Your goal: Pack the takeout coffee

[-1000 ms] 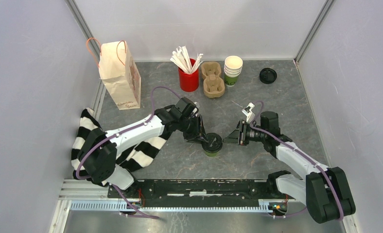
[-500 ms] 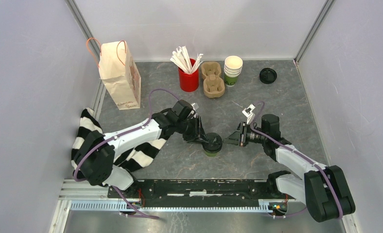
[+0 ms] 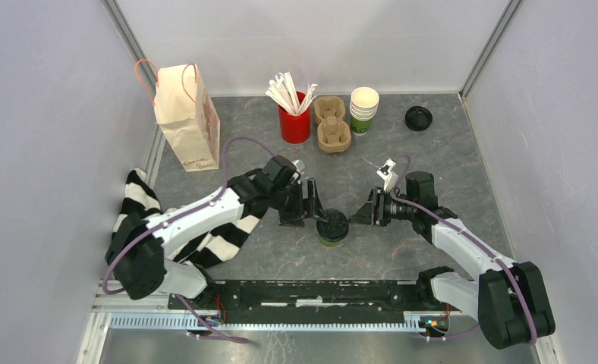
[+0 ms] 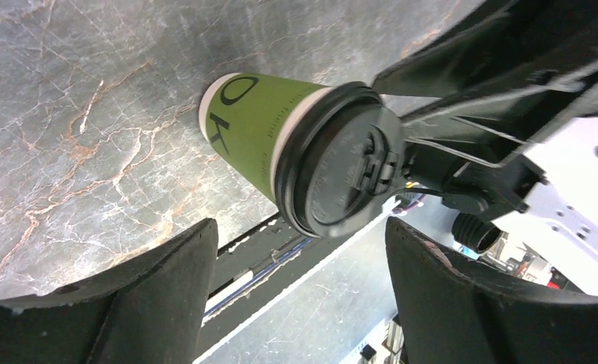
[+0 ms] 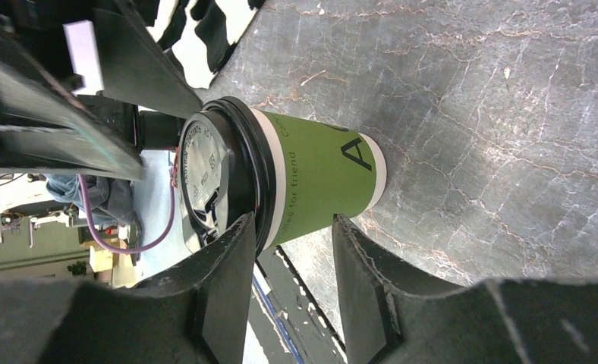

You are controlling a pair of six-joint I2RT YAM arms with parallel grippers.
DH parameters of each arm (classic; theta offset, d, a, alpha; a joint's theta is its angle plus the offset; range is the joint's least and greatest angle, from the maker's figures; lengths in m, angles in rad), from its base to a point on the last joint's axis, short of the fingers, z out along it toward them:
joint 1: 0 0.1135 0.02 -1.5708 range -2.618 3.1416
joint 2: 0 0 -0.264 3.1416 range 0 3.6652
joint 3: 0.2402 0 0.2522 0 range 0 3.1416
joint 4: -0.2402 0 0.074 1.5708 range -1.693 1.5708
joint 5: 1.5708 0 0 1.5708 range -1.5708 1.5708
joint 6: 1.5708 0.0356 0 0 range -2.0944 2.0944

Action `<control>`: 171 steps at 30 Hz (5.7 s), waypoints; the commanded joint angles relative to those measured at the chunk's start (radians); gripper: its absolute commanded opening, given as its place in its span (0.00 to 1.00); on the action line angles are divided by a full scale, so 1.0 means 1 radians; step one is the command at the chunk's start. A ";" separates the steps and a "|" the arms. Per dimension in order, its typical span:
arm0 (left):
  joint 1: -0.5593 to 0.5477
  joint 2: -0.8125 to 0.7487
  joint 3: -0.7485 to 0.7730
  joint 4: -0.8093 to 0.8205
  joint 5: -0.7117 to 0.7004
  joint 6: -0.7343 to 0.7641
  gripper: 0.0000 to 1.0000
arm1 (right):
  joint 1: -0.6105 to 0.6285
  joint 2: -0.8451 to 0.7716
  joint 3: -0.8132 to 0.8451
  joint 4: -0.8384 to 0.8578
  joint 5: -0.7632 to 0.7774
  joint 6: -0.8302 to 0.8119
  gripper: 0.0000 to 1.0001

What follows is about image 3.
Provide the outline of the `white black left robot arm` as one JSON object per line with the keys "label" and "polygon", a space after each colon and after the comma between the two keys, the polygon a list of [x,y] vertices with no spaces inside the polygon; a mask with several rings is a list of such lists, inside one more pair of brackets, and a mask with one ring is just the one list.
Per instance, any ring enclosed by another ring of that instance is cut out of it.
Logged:
{"label": "white black left robot arm", "polygon": [[170,212],[160,208],[140,169],[130,173],[121,214],[105,255],[121,291],[141,300],[178,293],[198,309],[210,307],[216,289],[202,272],[235,257],[270,209],[282,226],[328,218],[312,178],[303,182],[299,161],[281,155],[263,168],[227,180],[214,193]]}

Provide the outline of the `green paper coffee cup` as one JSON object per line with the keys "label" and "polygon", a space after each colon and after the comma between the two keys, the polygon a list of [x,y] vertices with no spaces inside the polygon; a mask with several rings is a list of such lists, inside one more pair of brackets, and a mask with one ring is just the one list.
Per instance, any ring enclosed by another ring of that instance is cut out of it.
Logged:
{"label": "green paper coffee cup", "polygon": [[348,234],[321,234],[319,233],[319,241],[323,246],[334,247],[340,244],[347,237]]}

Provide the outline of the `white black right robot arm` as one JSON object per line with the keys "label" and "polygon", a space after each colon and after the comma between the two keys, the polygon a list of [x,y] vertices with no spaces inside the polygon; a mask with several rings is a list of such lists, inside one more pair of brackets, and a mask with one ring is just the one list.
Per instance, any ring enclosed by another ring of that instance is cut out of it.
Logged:
{"label": "white black right robot arm", "polygon": [[477,322],[496,349],[535,344],[555,333],[552,307],[535,264],[502,255],[471,233],[453,211],[440,206],[431,173],[409,172],[405,186],[404,193],[374,187],[349,221],[378,227],[409,221],[417,234],[470,275],[465,279],[446,266],[422,271],[415,290],[421,307],[435,309],[447,303],[459,309]]}

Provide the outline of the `black plastic cup lid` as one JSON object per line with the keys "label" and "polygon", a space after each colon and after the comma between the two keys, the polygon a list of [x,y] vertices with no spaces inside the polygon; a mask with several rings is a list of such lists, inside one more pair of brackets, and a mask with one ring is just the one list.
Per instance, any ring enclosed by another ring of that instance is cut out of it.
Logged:
{"label": "black plastic cup lid", "polygon": [[317,222],[318,234],[348,234],[349,221],[346,215],[337,209],[327,209],[327,222]]}

